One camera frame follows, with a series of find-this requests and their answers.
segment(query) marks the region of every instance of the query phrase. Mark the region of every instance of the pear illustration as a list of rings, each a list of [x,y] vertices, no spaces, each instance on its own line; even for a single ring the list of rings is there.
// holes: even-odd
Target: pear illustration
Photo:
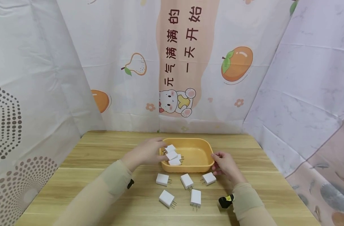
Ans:
[[[129,74],[130,76],[132,76],[132,72],[135,72],[138,75],[144,75],[147,72],[147,64],[144,57],[140,53],[135,52],[129,63],[121,68],[121,70],[123,69],[126,74]]]

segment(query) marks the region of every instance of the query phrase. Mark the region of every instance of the curtain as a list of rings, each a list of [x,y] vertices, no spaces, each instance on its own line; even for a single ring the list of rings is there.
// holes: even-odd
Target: curtain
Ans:
[[[344,0],[298,3],[244,127],[322,225],[344,225]]]
[[[240,133],[286,0],[60,0],[108,130]]]
[[[0,225],[104,128],[57,2],[0,0]]]

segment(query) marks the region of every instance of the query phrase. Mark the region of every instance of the sleeve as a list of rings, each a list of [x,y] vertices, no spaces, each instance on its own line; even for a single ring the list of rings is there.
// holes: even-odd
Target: sleeve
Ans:
[[[106,168],[68,205],[54,226],[94,226],[127,189],[132,173],[121,160]]]
[[[271,215],[249,183],[240,183],[233,188],[233,212],[240,226],[277,226]]]

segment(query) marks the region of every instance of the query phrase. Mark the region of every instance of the right hand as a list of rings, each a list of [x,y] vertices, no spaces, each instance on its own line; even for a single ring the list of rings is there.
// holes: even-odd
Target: right hand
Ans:
[[[211,156],[214,160],[214,165],[212,166],[214,175],[225,174],[233,186],[239,183],[248,183],[229,153],[217,152]]]

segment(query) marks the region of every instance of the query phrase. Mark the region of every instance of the white power adapter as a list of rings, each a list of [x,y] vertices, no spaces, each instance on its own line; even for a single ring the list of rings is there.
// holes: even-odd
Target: white power adapter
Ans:
[[[168,175],[158,174],[156,184],[167,186],[168,184],[171,184],[171,183],[172,183],[172,180],[169,179]]]
[[[173,151],[173,152],[169,152],[166,154],[168,160],[172,160],[172,159],[175,159],[178,157],[178,154],[177,152]]]
[[[177,203],[174,201],[174,196],[166,190],[163,190],[162,194],[159,196],[159,201],[168,208],[174,208],[177,205]]]
[[[212,183],[215,183],[216,180],[217,180],[217,179],[216,179],[216,177],[213,175],[212,172],[209,172],[209,173],[207,173],[207,174],[202,175],[202,179],[201,179],[202,183],[205,183],[206,186],[207,186],[207,185],[210,185],[210,184],[212,184]]]
[[[193,181],[191,179],[191,177],[189,176],[189,174],[184,174],[181,176],[181,181],[182,181],[182,184],[184,186],[184,189],[188,189],[189,191],[191,189],[193,189]]]
[[[191,205],[192,210],[196,206],[196,211],[198,211],[198,207],[201,207],[201,191],[192,189],[191,191]]]
[[[172,159],[170,161],[168,161],[170,166],[179,166],[181,165],[181,161],[178,158]]]
[[[168,145],[166,148],[164,148],[165,150],[163,151],[164,154],[168,154],[170,152],[175,152],[176,148],[174,147],[174,145]]]

